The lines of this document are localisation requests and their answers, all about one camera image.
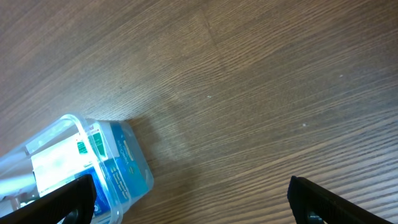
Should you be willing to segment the blue Vicks lozenge box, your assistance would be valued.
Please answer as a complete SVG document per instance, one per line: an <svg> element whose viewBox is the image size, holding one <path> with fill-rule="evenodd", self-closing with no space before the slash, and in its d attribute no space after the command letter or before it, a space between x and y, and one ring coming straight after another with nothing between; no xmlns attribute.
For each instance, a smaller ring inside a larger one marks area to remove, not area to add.
<svg viewBox="0 0 398 224"><path fill-rule="evenodd" d="M110 183L125 213L154 185L154 178L130 125L124 121L97 121L90 125Z"/></svg>

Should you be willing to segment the white green Panadol box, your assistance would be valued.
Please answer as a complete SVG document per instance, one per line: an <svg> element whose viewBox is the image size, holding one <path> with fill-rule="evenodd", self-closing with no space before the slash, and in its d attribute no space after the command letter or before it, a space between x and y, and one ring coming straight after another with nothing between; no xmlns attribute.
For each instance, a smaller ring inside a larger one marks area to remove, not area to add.
<svg viewBox="0 0 398 224"><path fill-rule="evenodd" d="M74 180L93 163L84 136L72 121L56 122L36 134L25 147L41 197Z"/></svg>

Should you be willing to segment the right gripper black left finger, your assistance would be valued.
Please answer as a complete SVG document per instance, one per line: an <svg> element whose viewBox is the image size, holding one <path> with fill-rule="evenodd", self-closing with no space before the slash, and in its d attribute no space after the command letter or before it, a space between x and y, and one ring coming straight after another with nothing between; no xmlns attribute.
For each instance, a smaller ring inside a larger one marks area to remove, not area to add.
<svg viewBox="0 0 398 224"><path fill-rule="evenodd" d="M6 216L1 224L91 223L96 200L95 183L85 174Z"/></svg>

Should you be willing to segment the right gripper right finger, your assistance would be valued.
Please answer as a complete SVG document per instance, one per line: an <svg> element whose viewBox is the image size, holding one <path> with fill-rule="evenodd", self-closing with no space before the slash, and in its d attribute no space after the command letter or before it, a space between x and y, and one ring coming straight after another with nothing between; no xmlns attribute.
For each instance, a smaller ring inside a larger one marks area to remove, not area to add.
<svg viewBox="0 0 398 224"><path fill-rule="evenodd" d="M297 224L390 224L304 177L291 177L287 198Z"/></svg>

